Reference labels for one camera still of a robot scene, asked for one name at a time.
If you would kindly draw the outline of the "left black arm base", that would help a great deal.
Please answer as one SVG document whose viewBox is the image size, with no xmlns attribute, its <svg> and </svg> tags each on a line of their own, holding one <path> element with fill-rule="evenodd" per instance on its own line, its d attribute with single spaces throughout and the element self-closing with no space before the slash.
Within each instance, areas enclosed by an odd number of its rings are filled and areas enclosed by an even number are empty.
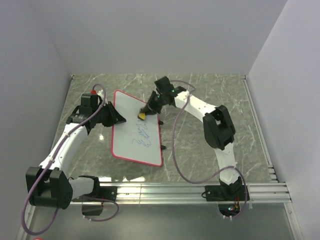
<svg viewBox="0 0 320 240">
<path fill-rule="evenodd" d="M 73 202 L 92 202 L 103 200 L 111 200 L 113 202 L 117 199 L 118 187 L 117 186 L 101 186 L 97 193 L 90 193 L 84 196 L 75 198 Z"/>
</svg>

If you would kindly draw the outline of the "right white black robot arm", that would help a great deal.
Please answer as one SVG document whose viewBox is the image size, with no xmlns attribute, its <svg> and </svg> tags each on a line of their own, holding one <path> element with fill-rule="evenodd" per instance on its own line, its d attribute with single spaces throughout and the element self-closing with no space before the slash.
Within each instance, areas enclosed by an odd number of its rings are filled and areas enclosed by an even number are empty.
<svg viewBox="0 0 320 240">
<path fill-rule="evenodd" d="M 228 109 L 224 105 L 215 106 L 204 102 L 193 95 L 193 87 L 187 90 L 182 86 L 175 87 L 167 76 L 154 82 L 148 101 L 139 110 L 138 119 L 145 120 L 148 115 L 159 115 L 164 106 L 179 109 L 179 115 L 188 112 L 201 121 L 204 139 L 213 148 L 219 170 L 220 193 L 226 200 L 238 195 L 245 183 L 243 175 L 236 167 L 234 155 L 235 127 Z"/>
</svg>

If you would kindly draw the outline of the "pink framed whiteboard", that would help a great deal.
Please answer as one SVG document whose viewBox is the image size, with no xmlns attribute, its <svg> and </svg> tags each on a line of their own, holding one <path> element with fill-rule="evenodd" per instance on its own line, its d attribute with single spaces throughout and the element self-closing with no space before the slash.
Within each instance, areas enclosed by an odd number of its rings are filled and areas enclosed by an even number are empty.
<svg viewBox="0 0 320 240">
<path fill-rule="evenodd" d="M 121 160 L 161 167 L 163 156 L 158 116 L 149 115 L 140 120 L 138 113 L 145 102 L 121 90 L 114 91 L 113 105 L 126 122 L 112 127 L 111 154 Z"/>
</svg>

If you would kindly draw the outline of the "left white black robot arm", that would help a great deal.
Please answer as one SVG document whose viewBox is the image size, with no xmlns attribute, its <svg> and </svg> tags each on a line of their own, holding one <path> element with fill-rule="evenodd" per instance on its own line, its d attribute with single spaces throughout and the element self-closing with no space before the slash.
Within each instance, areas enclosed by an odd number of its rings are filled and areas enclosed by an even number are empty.
<svg viewBox="0 0 320 240">
<path fill-rule="evenodd" d="M 49 155 L 38 167 L 27 170 L 26 203 L 64 210 L 78 197 L 98 200 L 101 196 L 98 177 L 81 175 L 69 179 L 66 173 L 78 148 L 96 125 L 108 128 L 125 122 L 102 94 L 95 91 L 82 94 L 80 105 L 67 118 L 62 135 Z"/>
</svg>

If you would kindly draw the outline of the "yellow bone shaped eraser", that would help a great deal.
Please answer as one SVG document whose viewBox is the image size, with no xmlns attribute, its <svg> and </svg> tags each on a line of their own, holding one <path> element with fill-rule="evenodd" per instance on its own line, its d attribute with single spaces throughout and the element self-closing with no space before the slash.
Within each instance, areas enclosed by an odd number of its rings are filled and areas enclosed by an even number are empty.
<svg viewBox="0 0 320 240">
<path fill-rule="evenodd" d="M 141 121 L 144 121 L 146 119 L 146 114 L 143 112 L 140 112 L 137 116 Z"/>
</svg>

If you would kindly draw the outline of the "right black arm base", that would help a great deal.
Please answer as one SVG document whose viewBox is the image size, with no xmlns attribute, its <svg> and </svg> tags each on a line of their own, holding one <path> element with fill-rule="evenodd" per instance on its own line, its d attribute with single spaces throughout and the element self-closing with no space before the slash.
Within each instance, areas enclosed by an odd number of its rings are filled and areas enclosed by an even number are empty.
<svg viewBox="0 0 320 240">
<path fill-rule="evenodd" d="M 245 186 L 231 187 L 229 185 L 206 185 L 202 198 L 207 202 L 235 202 L 250 200 L 250 195 L 245 192 Z"/>
</svg>

